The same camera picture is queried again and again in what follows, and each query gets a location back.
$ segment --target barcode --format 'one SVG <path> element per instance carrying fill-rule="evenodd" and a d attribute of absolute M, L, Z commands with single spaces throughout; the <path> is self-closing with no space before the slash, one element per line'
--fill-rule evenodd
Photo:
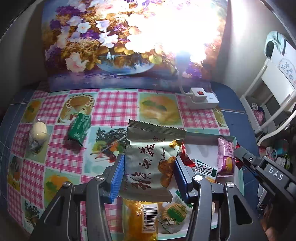
<path fill-rule="evenodd" d="M 157 203 L 143 205 L 143 228 L 142 233 L 154 233 L 155 222 L 158 214 Z"/>

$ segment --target flower vase painting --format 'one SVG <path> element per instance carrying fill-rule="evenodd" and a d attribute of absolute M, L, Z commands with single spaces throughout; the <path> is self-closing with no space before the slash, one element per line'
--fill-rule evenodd
<path fill-rule="evenodd" d="M 226 13 L 227 0 L 48 0 L 42 39 L 50 89 L 178 91 L 178 79 L 198 87 L 211 80 Z"/>

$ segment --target chair backrest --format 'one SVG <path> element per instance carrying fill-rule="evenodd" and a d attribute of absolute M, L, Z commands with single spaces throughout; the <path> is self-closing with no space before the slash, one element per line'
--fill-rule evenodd
<path fill-rule="evenodd" d="M 272 31 L 266 39 L 267 68 L 262 80 L 280 106 L 296 88 L 296 50 L 282 34 Z M 295 104 L 285 109 L 291 112 Z"/>
<path fill-rule="evenodd" d="M 287 96 L 291 95 L 292 92 L 295 90 L 294 86 L 287 79 L 287 77 L 270 60 L 267 62 L 267 68 L 261 78 L 267 85 L 279 105 L 282 105 Z M 293 106 L 291 106 L 286 111 L 291 112 L 292 110 Z"/>

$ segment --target pink snack bag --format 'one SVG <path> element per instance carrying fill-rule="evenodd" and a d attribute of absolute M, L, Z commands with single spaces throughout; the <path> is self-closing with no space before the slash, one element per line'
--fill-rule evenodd
<path fill-rule="evenodd" d="M 218 137 L 218 175 L 233 175 L 234 146 L 232 142 Z"/>

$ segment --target yellow snack package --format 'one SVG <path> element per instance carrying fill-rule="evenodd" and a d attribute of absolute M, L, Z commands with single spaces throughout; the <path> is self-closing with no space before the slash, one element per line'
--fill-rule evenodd
<path fill-rule="evenodd" d="M 123 199 L 124 241 L 157 240 L 158 204 Z"/>

